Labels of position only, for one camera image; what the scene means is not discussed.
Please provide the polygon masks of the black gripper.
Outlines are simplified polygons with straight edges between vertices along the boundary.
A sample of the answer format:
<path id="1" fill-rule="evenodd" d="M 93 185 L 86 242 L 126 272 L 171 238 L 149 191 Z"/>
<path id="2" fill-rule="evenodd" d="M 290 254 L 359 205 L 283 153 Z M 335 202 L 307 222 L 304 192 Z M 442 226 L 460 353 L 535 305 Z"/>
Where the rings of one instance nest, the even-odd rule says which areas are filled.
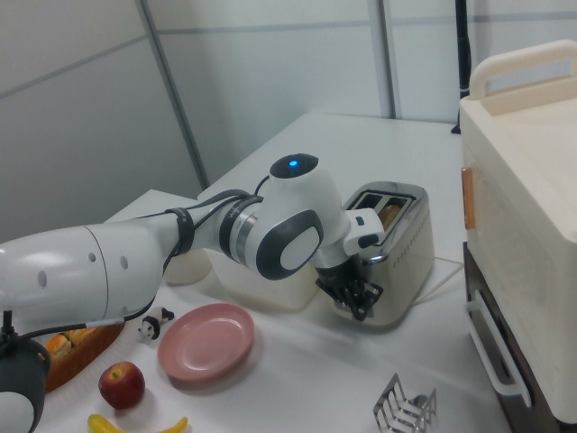
<path id="1" fill-rule="evenodd" d="M 330 266 L 315 266 L 318 278 L 316 284 L 327 294 L 333 294 L 334 306 L 349 312 L 357 321 L 367 317 L 367 310 L 379 300 L 383 288 L 362 280 L 356 259 L 348 257 L 344 262 Z"/>

